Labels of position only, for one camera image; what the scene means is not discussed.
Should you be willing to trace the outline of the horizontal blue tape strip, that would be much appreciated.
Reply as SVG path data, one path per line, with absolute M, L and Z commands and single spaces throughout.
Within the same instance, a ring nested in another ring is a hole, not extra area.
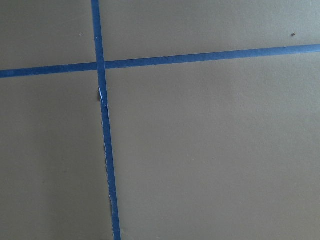
M 207 61 L 220 61 L 232 59 L 246 59 L 271 57 L 282 55 L 309 54 L 318 53 L 320 51 L 319 44 L 282 46 L 257 49 L 231 50 L 197 54 L 183 54 L 173 56 L 159 56 L 123 60 L 111 60 L 104 63 L 86 62 L 75 64 L 40 66 L 31 68 L 6 69 L 0 71 L 2 79 L 28 76 L 41 76 L 62 73 L 77 73 L 96 71 L 98 74 L 111 69 L 124 69 L 145 66 L 172 65 L 184 63 L 196 63 Z

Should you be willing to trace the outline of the vertical blue tape strip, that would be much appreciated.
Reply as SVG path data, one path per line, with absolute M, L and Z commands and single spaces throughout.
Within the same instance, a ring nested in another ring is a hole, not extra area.
M 93 32 L 94 32 L 94 44 L 95 55 L 98 75 L 98 89 L 100 95 L 100 107 L 103 129 L 103 141 L 105 152 L 105 166 L 107 173 L 108 191 L 111 206 L 111 223 L 113 238 L 115 240 L 121 240 L 121 228 L 119 219 L 118 199 L 117 199 L 117 187 L 114 168 L 114 156 L 112 147 L 112 136 L 109 116 L 109 102 L 107 91 L 107 78 L 104 59 L 103 37 L 101 27 L 100 5 L 98 0 L 91 1 L 92 8 L 92 20 L 93 20 Z

